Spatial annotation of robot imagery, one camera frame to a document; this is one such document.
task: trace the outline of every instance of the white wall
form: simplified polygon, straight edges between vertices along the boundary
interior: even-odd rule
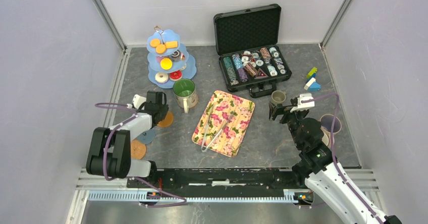
[[[354,0],[327,45],[363,165],[403,223],[428,219],[427,5]]]
[[[120,50],[92,0],[0,0],[0,223],[64,223]]]
[[[102,0],[128,45],[147,44],[153,27],[173,29],[187,44],[215,44],[217,13],[277,3],[280,43],[320,42],[343,0]]]

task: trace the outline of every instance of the green mug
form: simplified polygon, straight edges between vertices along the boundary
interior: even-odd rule
[[[184,109],[184,113],[189,113],[189,108],[198,104],[195,83],[190,79],[179,79],[174,83],[173,92],[177,104]]]

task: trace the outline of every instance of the tongs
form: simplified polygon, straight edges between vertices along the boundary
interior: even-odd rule
[[[223,132],[223,129],[227,126],[227,124],[229,123],[229,121],[232,119],[233,115],[230,114],[229,118],[227,119],[227,121],[222,125],[222,127],[220,128],[219,132],[217,132],[217,134],[214,136],[214,138],[209,142],[209,144],[204,148],[204,143],[206,141],[206,132],[208,131],[208,126],[209,126],[209,120],[211,120],[211,114],[212,114],[212,109],[211,112],[209,113],[209,117],[208,117],[208,121],[206,122],[206,126],[205,126],[205,132],[203,133],[203,139],[202,139],[202,143],[201,143],[201,151],[202,152],[206,152],[208,150],[208,148],[211,146],[211,144],[217,139],[217,137]]]

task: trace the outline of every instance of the mug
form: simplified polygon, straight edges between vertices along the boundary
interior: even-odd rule
[[[177,104],[184,109],[184,113],[189,113],[189,108],[198,104],[195,83],[190,79],[179,79],[173,85],[173,92]]]
[[[274,105],[282,104],[282,103],[284,103],[284,101],[285,101],[286,98],[287,97],[285,96],[285,92],[284,91],[275,90],[274,92],[272,92],[271,102]]]
[[[324,132],[323,143],[327,146],[330,145],[330,129],[332,128],[334,115],[326,114],[320,118],[321,130]],[[335,125],[333,126],[333,135],[336,135],[342,129],[342,122],[336,117]]]

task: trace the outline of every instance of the floral tray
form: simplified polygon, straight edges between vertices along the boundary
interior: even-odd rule
[[[254,107],[252,101],[220,90],[215,91],[193,133],[192,141],[199,145],[202,144],[206,121],[211,108],[213,108],[212,115],[208,122],[209,127],[204,145],[210,143],[224,122],[227,121],[229,115],[232,114],[234,116],[230,122],[209,148],[228,157],[236,156],[253,115]]]

